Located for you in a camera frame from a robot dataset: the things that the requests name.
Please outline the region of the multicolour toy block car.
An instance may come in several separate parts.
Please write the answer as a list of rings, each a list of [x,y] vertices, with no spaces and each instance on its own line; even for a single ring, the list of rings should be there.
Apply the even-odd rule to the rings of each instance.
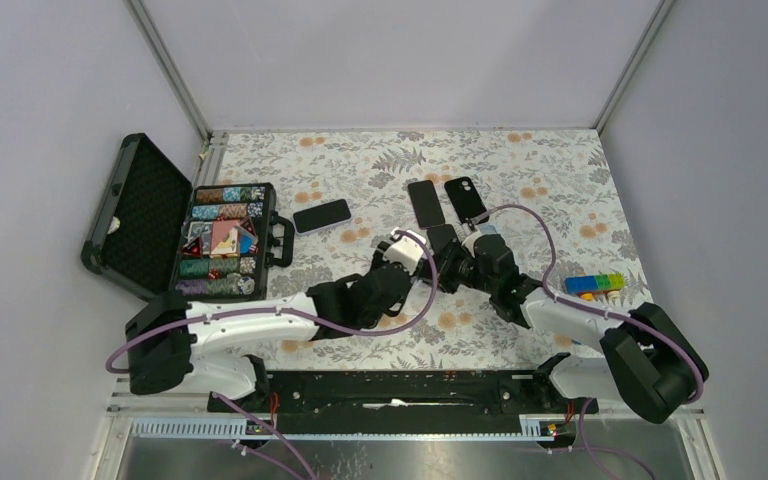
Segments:
[[[567,277],[563,284],[569,295],[580,299],[594,301],[601,296],[609,303],[617,303],[625,288],[625,279],[619,273],[584,275]]]

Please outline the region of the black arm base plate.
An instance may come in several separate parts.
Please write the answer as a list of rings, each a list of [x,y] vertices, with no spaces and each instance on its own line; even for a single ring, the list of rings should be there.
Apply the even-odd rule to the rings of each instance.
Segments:
[[[285,435],[537,437],[597,403],[536,370],[273,371],[235,406]]]

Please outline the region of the black phone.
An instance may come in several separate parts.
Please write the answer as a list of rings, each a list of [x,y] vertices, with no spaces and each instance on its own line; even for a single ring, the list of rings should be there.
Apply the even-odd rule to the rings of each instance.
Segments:
[[[413,182],[407,185],[407,192],[418,226],[425,230],[446,223],[444,213],[435,189],[430,180]]]

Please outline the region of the black poker chip case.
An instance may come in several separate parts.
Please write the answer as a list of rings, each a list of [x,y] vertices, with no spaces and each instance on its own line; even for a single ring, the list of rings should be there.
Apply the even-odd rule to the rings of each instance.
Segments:
[[[81,261],[136,297],[265,298],[291,265],[295,229],[270,183],[194,186],[144,133],[126,136]]]

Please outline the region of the floral table mat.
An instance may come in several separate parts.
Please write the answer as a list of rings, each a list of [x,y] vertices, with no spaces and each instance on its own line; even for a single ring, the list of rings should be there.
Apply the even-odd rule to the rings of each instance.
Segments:
[[[345,199],[352,219],[296,239],[292,264],[270,273],[267,292],[282,297],[369,266],[375,246],[417,221],[407,185],[430,180],[448,222],[444,183],[470,177],[493,223],[532,277],[551,270],[551,285],[579,275],[619,273],[617,310],[650,299],[648,282],[598,135],[590,130],[372,131],[218,134],[197,176],[200,185],[271,183],[283,216]],[[589,354],[547,330],[499,319],[485,295],[460,289],[429,300],[415,287],[381,337],[252,347],[271,370],[527,369],[552,355]]]

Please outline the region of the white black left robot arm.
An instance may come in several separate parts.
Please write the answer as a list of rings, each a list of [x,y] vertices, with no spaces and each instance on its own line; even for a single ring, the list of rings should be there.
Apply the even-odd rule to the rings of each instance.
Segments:
[[[379,245],[367,273],[315,285],[305,292],[241,303],[190,301],[177,291],[151,300],[125,327],[126,342],[107,360],[138,396],[175,389],[223,394],[256,411],[269,401],[261,361],[247,354],[228,359],[232,347],[277,341],[316,341],[382,335],[377,325],[395,316],[424,274],[433,285],[438,269],[424,239],[399,231]]]

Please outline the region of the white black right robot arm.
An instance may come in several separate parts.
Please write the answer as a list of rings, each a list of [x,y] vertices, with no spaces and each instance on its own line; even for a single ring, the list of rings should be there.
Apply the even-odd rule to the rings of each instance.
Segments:
[[[525,329],[569,337],[597,352],[597,358],[558,354],[544,362],[533,386],[535,402],[557,412],[572,399],[623,402],[654,424],[694,401],[709,377],[707,365],[670,316],[644,302],[627,313],[611,311],[546,291],[520,271],[498,234],[473,233],[465,242],[453,233],[431,237],[438,287],[464,287],[487,295],[502,320]]]

